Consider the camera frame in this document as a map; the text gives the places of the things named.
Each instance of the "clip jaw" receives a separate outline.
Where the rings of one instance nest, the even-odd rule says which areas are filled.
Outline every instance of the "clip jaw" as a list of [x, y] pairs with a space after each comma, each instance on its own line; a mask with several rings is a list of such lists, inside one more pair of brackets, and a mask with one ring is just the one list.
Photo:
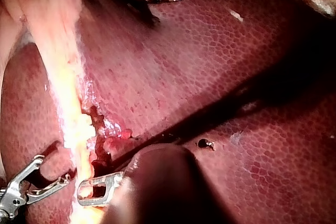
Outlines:
[[70, 175], [67, 174], [65, 178], [58, 178], [57, 181], [44, 189], [33, 190], [31, 192], [25, 191], [21, 182], [33, 171], [38, 170], [43, 160], [43, 155], [35, 156], [34, 159], [9, 182], [7, 188], [0, 190], [0, 210], [5, 211], [10, 219], [17, 216], [18, 209], [21, 206], [44, 199], [69, 184]]
[[[115, 189], [120, 186], [123, 179], [123, 172], [112, 173], [97, 178], [83, 180], [77, 190], [77, 200], [81, 206], [106, 206], [111, 201]], [[82, 198], [80, 190], [85, 187], [105, 187], [105, 194], [102, 197]]]

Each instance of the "lobular pattern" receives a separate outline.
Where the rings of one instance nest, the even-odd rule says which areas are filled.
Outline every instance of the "lobular pattern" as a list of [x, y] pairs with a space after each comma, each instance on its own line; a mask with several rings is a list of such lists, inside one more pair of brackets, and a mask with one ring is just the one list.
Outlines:
[[[250, 93], [251, 98], [237, 96], [246, 100], [240, 114], [186, 144], [223, 205], [237, 223], [335, 223], [334, 76], [315, 78], [314, 69], [328, 63], [321, 51], [316, 55], [322, 61], [308, 58], [303, 49], [288, 55], [320, 24], [291, 0], [183, 0], [159, 5], [83, 0], [77, 23], [87, 74], [83, 108], [95, 106], [111, 132], [131, 129], [132, 136], [146, 139], [243, 85], [238, 93]], [[302, 52], [305, 60], [297, 58]], [[254, 77], [276, 72], [274, 66], [284, 58], [287, 64], [291, 59], [297, 62], [296, 68], [283, 67], [283, 74], [266, 78], [269, 83], [264, 86], [265, 79]], [[303, 74], [308, 61], [315, 68]], [[292, 85], [309, 76], [315, 83], [308, 82], [305, 89]], [[251, 84], [252, 79], [261, 86]], [[293, 90], [298, 94], [286, 102], [270, 99]], [[1, 113], [1, 151], [10, 178], [60, 139], [46, 72], [33, 45], [24, 47], [7, 66]], [[226, 113], [218, 110], [215, 115]], [[216, 151], [199, 149], [195, 143], [201, 138], [213, 141]], [[103, 148], [120, 155], [137, 144], [137, 138], [114, 142], [111, 137]], [[70, 167], [69, 153], [59, 150], [43, 174], [51, 179]], [[48, 199], [46, 208], [32, 206], [28, 221], [57, 223], [57, 216], [65, 223], [72, 188], [64, 197]]]

